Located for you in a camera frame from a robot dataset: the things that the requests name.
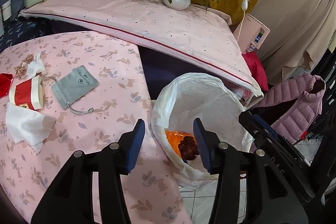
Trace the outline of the beige satin scrunchie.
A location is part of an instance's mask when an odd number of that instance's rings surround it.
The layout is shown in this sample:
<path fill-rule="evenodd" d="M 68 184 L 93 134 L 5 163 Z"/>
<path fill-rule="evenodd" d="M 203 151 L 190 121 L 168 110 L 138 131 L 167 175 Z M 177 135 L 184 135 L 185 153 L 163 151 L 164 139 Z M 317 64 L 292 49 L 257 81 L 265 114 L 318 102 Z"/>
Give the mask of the beige satin scrunchie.
<path fill-rule="evenodd" d="M 14 68 L 15 70 L 15 77 L 17 79 L 23 79 L 26 77 L 27 73 L 27 68 L 28 65 L 34 60 L 34 55 L 29 54 L 26 56 L 26 58 L 18 65 L 17 67 Z"/>

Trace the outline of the dark red velvet scrunchie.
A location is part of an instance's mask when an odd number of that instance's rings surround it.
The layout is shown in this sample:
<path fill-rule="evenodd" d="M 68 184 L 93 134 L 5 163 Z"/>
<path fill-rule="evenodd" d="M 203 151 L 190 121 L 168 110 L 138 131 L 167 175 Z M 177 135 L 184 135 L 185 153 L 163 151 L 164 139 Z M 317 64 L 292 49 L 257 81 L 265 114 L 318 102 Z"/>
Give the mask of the dark red velvet scrunchie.
<path fill-rule="evenodd" d="M 178 145 L 183 161 L 195 160 L 199 155 L 198 146 L 193 136 L 185 136 Z"/>

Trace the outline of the pink puffer jacket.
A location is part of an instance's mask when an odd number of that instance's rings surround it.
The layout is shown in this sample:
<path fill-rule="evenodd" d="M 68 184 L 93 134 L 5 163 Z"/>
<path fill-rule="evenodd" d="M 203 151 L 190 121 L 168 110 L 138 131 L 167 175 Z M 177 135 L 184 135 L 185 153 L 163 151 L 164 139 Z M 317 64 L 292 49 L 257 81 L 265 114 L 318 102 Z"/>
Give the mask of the pink puffer jacket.
<path fill-rule="evenodd" d="M 288 79 L 273 86 L 251 113 L 294 143 L 322 113 L 325 89 L 325 81 L 318 75 Z"/>

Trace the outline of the pink floral tablecloth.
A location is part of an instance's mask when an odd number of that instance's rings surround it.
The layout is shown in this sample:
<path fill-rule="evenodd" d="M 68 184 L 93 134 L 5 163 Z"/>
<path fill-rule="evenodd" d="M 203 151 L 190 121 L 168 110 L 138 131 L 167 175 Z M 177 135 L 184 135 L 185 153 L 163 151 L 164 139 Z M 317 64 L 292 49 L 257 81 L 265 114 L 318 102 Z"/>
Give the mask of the pink floral tablecloth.
<path fill-rule="evenodd" d="M 32 39 L 1 53 L 1 72 L 13 73 L 30 53 L 40 53 L 48 75 L 59 80 L 84 66 L 98 87 L 72 108 L 92 113 L 75 115 L 56 100 L 52 82 L 44 83 L 42 113 L 56 123 L 42 150 L 16 143 L 1 121 L 1 186 L 20 215 L 29 221 L 47 187 L 71 154 L 102 150 L 132 130 L 139 119 L 150 121 L 151 102 L 138 47 L 94 31 L 68 32 Z M 131 173 L 122 189 L 133 223 L 190 223 L 171 162 L 150 131 L 146 132 Z"/>

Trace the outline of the white cosmetic jar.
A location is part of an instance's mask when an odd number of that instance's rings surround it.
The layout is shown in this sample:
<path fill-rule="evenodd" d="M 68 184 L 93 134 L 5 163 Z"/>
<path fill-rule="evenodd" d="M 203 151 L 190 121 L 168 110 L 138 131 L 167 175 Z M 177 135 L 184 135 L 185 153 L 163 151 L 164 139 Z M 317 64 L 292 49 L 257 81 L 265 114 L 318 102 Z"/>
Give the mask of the white cosmetic jar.
<path fill-rule="evenodd" d="M 8 20 L 11 18 L 12 16 L 12 12 L 11 12 L 11 0 L 8 0 L 7 2 L 5 2 L 2 7 L 2 18 L 4 21 Z"/>

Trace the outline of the white bunny cloth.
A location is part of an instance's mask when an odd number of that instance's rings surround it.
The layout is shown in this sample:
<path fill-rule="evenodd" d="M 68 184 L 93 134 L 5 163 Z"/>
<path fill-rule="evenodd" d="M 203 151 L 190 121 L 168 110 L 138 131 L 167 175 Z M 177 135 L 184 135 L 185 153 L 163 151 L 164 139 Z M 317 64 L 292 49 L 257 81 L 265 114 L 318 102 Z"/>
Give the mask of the white bunny cloth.
<path fill-rule="evenodd" d="M 33 60 L 27 64 L 26 79 L 32 79 L 37 75 L 46 76 L 47 73 L 41 54 L 38 52 L 34 55 Z"/>

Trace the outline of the orange blue plastic bag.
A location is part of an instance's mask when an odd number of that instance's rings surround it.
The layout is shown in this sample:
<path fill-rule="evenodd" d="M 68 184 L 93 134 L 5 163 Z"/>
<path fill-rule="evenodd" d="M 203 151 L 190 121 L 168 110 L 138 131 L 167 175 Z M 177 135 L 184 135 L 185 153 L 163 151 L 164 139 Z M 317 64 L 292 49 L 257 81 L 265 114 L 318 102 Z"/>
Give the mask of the orange blue plastic bag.
<path fill-rule="evenodd" d="M 193 135 L 183 132 L 183 131 L 170 131 L 170 130 L 165 130 L 165 134 L 166 134 L 167 140 L 169 144 L 171 145 L 172 149 L 181 158 L 181 154 L 178 149 L 178 145 L 180 141 L 183 140 L 185 136 L 193 136 Z"/>

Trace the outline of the grey drawstring pouch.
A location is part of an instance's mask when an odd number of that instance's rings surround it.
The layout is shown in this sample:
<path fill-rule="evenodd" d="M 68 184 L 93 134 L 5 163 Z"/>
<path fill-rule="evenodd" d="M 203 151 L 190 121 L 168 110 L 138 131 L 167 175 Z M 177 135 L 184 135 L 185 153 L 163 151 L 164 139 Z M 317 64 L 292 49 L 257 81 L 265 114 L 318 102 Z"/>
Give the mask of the grey drawstring pouch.
<path fill-rule="evenodd" d="M 84 65 L 81 65 L 62 79 L 56 80 L 51 89 L 63 110 L 69 109 L 75 115 L 85 115 L 93 113 L 94 108 L 91 107 L 85 111 L 76 110 L 72 105 L 98 86 L 98 80 L 89 73 Z"/>

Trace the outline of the red folded envelope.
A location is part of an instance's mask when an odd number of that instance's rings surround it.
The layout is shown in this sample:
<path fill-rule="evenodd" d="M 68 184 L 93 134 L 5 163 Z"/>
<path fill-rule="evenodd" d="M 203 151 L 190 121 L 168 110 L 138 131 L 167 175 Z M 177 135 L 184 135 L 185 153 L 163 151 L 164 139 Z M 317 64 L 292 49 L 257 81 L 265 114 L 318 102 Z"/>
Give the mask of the red folded envelope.
<path fill-rule="evenodd" d="M 8 73 L 0 73 L 0 98 L 9 93 L 14 76 Z"/>

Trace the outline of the beige curtain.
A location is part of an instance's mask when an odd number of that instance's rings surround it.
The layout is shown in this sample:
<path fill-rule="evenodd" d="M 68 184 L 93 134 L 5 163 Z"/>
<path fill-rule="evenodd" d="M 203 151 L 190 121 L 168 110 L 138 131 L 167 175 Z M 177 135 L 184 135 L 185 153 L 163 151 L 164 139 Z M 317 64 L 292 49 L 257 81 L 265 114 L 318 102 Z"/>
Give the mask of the beige curtain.
<path fill-rule="evenodd" d="M 311 71 L 335 31 L 335 0 L 258 0 L 252 15 L 270 29 L 257 55 L 271 85 Z"/>

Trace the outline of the white paper towel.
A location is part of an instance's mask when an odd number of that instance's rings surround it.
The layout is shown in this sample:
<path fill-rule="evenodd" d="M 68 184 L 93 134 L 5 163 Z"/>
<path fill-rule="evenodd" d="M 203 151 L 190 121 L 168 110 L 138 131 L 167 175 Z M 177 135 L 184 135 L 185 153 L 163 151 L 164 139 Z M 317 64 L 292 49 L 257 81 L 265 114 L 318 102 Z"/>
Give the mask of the white paper towel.
<path fill-rule="evenodd" d="M 56 123 L 54 117 L 38 111 L 16 106 L 10 102 L 6 105 L 6 126 L 17 144 L 27 142 L 36 153 L 40 153 L 43 142 L 52 132 Z"/>

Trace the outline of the red white paper cup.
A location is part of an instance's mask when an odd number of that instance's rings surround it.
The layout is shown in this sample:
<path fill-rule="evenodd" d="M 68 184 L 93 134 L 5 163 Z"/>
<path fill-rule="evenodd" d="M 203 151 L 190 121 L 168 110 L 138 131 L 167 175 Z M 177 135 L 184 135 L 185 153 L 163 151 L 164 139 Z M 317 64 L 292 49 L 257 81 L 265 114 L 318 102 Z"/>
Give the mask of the red white paper cup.
<path fill-rule="evenodd" d="M 9 91 L 10 103 L 31 110 L 40 110 L 44 107 L 43 96 L 44 91 L 40 76 L 23 81 Z"/>

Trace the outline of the red cushion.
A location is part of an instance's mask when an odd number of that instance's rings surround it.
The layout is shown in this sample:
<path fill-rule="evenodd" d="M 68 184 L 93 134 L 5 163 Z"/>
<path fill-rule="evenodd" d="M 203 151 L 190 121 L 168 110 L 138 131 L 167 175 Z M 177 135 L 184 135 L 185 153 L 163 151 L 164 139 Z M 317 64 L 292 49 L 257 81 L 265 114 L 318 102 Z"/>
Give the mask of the red cushion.
<path fill-rule="evenodd" d="M 268 92 L 268 80 L 264 67 L 255 52 L 243 53 L 244 58 L 252 77 L 256 80 L 263 92 Z"/>

